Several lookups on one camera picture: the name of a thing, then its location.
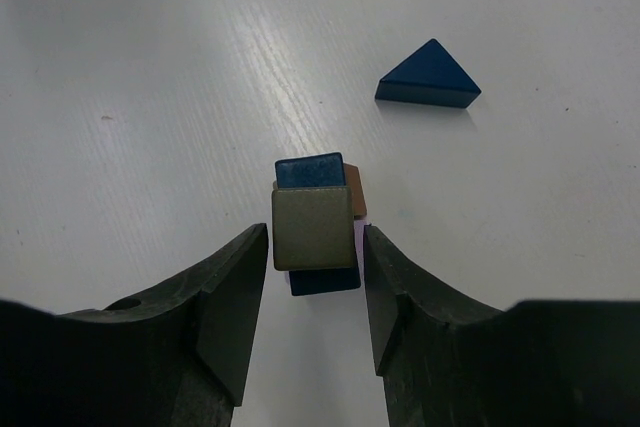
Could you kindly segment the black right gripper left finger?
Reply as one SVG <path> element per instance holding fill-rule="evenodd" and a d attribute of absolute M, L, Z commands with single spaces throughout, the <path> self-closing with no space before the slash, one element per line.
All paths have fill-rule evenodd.
<path fill-rule="evenodd" d="M 102 310 L 1 304 L 5 426 L 227 426 L 243 400 L 268 256 L 255 224 Z"/>

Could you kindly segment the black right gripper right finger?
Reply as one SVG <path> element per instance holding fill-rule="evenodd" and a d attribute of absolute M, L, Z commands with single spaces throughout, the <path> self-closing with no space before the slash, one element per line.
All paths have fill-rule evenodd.
<path fill-rule="evenodd" d="M 639 305 L 528 300 L 498 310 L 364 231 L 375 371 L 393 426 L 635 426 Z"/>

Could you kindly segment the purple wood cube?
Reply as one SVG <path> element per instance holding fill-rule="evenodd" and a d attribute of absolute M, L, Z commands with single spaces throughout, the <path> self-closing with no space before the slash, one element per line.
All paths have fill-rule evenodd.
<path fill-rule="evenodd" d="M 360 271 L 363 271 L 364 263 L 364 230 L 367 222 L 365 219 L 357 219 L 354 221 L 354 239 L 355 239 L 355 252 L 357 266 Z"/>

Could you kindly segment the grey wood cube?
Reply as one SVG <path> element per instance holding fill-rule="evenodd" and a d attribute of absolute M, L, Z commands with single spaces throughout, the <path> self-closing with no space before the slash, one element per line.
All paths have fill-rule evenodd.
<path fill-rule="evenodd" d="M 271 203 L 276 270 L 347 269 L 356 265 L 349 187 L 275 189 Z"/>

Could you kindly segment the brown wood block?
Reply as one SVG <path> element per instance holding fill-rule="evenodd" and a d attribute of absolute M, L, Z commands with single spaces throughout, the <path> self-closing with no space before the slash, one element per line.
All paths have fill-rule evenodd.
<path fill-rule="evenodd" d="M 367 206 L 364 191 L 357 166 L 348 163 L 344 164 L 347 186 L 352 192 L 352 206 L 355 218 L 364 218 L 367 215 Z"/>

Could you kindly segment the blue rectangular block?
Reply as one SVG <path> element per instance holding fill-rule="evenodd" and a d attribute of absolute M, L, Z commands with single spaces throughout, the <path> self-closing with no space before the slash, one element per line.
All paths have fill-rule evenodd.
<path fill-rule="evenodd" d="M 340 152 L 281 159 L 275 162 L 278 188 L 343 187 L 347 177 Z M 289 284 L 293 296 L 340 292 L 361 286 L 357 264 L 348 268 L 292 271 Z"/>

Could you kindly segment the blue triangular block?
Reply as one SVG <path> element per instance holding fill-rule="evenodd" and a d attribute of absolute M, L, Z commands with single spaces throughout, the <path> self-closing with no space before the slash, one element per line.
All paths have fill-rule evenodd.
<path fill-rule="evenodd" d="M 374 98 L 466 109 L 481 93 L 455 58 L 432 38 L 379 80 Z"/>

